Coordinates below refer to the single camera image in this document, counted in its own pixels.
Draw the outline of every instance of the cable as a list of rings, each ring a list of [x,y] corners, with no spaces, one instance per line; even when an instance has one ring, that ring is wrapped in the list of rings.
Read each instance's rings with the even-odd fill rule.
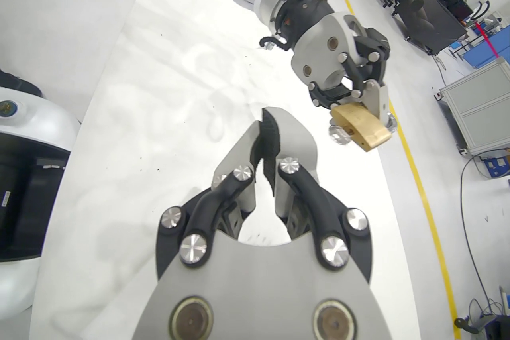
[[[435,62],[435,64],[436,64],[436,66],[437,66],[437,68],[438,68],[439,72],[441,73],[441,80],[443,80],[443,84],[444,84],[445,86],[447,86],[446,81],[445,81],[445,78],[444,78],[444,76],[443,76],[443,72],[441,71],[441,67],[439,66],[439,61],[438,61],[437,59],[435,59],[435,55],[433,55],[432,57],[434,58],[434,62]]]
[[[497,313],[494,313],[494,312],[491,312],[491,313],[485,313],[485,311],[488,309],[488,307],[485,307],[482,312],[481,312],[481,316],[487,316],[487,315],[504,315],[504,312],[503,312],[503,304],[501,302],[496,302],[494,299],[492,298],[489,298],[488,299],[489,302],[492,304],[492,305],[496,305],[498,307],[498,311],[499,311],[499,314]]]
[[[477,273],[477,277],[478,277],[478,280],[480,282],[480,286],[481,286],[481,289],[483,290],[483,294],[485,295],[485,298],[487,300],[487,304],[488,304],[488,309],[490,310],[490,312],[493,314],[494,312],[492,311],[492,307],[490,305],[490,299],[487,295],[487,291],[485,290],[485,286],[483,285],[483,282],[481,281],[481,277],[480,277],[480,274],[479,274],[479,271],[478,271],[478,268],[477,268],[477,264],[475,263],[475,260],[473,258],[473,253],[471,252],[471,246],[469,245],[469,239],[468,239],[468,233],[466,232],[466,223],[464,222],[464,207],[463,207],[463,204],[462,204],[462,187],[463,187],[463,180],[464,180],[464,171],[466,170],[466,167],[468,167],[468,165],[471,163],[472,160],[474,160],[475,158],[477,157],[480,157],[482,154],[487,154],[487,153],[492,153],[492,152],[496,152],[496,151],[501,151],[500,149],[496,149],[496,150],[488,150],[488,151],[484,151],[480,154],[477,154],[475,156],[473,156],[472,158],[470,158],[468,160],[468,162],[464,165],[463,169],[462,169],[462,172],[461,172],[461,188],[460,188],[460,200],[461,200],[461,219],[462,219],[462,228],[464,229],[464,237],[466,238],[466,245],[468,246],[468,251],[469,251],[469,256],[471,258],[471,262],[473,263],[473,267],[475,269],[475,272]],[[498,178],[502,178],[506,176],[506,173],[504,175],[501,175],[499,176]]]
[[[478,306],[479,306],[479,308],[480,308],[480,313],[482,313],[482,314],[483,314],[483,309],[481,308],[480,302],[478,302],[478,300],[477,300],[476,298],[473,298],[473,299],[471,300],[471,302],[469,302],[469,306],[468,306],[468,316],[469,316],[469,320],[470,320],[470,321],[474,321],[474,320],[473,320],[473,318],[471,318],[471,305],[473,304],[473,302],[476,302],[476,303],[477,303],[477,305],[478,305]]]

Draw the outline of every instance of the white table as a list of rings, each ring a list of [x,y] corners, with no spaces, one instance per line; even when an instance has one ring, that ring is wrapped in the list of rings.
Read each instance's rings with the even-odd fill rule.
[[[266,105],[286,108],[310,130],[321,185],[368,215],[372,291],[393,338],[419,338],[379,155],[330,140],[330,116],[313,107],[291,70],[291,53],[257,48],[267,34],[253,13],[231,0],[136,1],[62,179],[31,340],[129,340],[133,328],[115,324],[129,313],[134,327],[155,286],[161,213],[210,184],[215,167]],[[272,210],[269,184],[258,180],[258,218],[250,218],[240,238],[280,244],[288,236]]]

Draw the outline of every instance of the metal cabinet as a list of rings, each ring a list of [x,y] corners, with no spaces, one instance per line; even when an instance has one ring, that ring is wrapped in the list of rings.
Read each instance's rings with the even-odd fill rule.
[[[480,68],[439,93],[472,155],[500,150],[482,158],[510,152],[510,65],[504,58]]]

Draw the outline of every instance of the floor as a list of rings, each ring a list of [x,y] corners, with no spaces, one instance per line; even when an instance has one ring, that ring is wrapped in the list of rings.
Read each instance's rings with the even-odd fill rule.
[[[434,60],[403,40],[398,20],[379,0],[349,0],[364,26],[382,31],[392,47],[386,82],[439,233],[456,313],[483,293],[472,267],[459,209],[459,177],[465,159],[436,105],[443,86]],[[40,86],[46,97],[84,117],[97,81],[134,0],[0,0],[0,67]],[[330,0],[347,10],[345,0]],[[451,83],[469,69],[440,55]],[[397,214],[423,339],[453,338],[450,311],[429,223],[403,145],[395,136],[379,148]],[[508,180],[486,181],[470,165],[464,178],[464,214],[471,249],[488,295],[510,287]],[[28,338],[29,311],[2,322],[2,340]]]

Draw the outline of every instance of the small black object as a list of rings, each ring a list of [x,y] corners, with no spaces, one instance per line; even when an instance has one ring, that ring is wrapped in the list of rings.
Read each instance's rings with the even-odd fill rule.
[[[22,80],[15,75],[6,73],[0,70],[0,87],[10,88],[12,90],[17,90],[19,92],[24,92],[28,94],[33,94],[37,97],[42,97],[42,92],[38,87],[33,85],[32,83]]]

